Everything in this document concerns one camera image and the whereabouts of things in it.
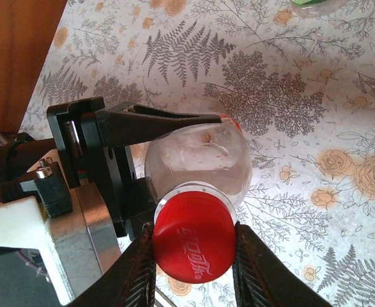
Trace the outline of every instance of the coca-cola logo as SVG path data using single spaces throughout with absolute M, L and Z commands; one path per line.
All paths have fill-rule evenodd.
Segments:
M 199 239 L 193 229 L 182 227 L 177 230 L 178 237 L 183 244 L 183 250 L 187 254 L 188 261 L 194 271 L 194 279 L 200 280 L 204 273 L 212 275 L 210 264 L 200 250 Z

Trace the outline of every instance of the silver metal part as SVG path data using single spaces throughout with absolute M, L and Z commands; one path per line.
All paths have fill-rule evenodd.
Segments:
M 41 159 L 41 160 L 39 160 L 39 163 L 40 163 L 40 166 L 41 166 L 42 168 L 46 167 L 46 165 L 47 165 L 47 163 L 45 162 L 45 159 Z
M 44 179 L 52 175 L 52 169 L 48 166 L 38 168 L 35 172 L 39 179 Z
M 74 121 L 66 122 L 65 131 L 69 137 L 70 150 L 74 157 L 80 157 L 82 155 L 82 148 L 80 147 L 79 136 Z
M 95 184 L 71 190 L 73 211 L 48 219 L 41 256 L 62 304 L 88 289 L 118 259 L 111 217 Z

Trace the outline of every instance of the plastic bottle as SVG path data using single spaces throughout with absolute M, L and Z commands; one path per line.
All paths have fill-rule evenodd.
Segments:
M 302 18 L 331 14 L 345 2 L 345 0 L 291 0 L 293 11 Z
M 252 165 L 245 138 L 225 109 L 214 100 L 195 102 L 200 113 L 220 114 L 222 123 L 185 127 L 152 141 L 145 174 L 158 203 L 155 260 L 179 281 L 204 283 L 233 264 L 234 209 L 248 191 Z

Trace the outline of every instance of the green object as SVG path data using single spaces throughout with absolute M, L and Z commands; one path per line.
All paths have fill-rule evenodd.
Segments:
M 298 5 L 312 5 L 312 4 L 322 3 L 325 1 L 327 0 L 292 0 L 292 2 Z

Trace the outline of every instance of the black strap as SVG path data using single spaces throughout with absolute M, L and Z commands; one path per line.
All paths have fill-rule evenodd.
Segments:
M 11 154 L 15 151 L 15 149 L 19 145 L 24 143 L 24 141 L 17 141 L 14 143 L 5 144 L 4 146 L 0 147 L 0 184 L 9 181 L 7 172 L 8 159 L 10 158 Z

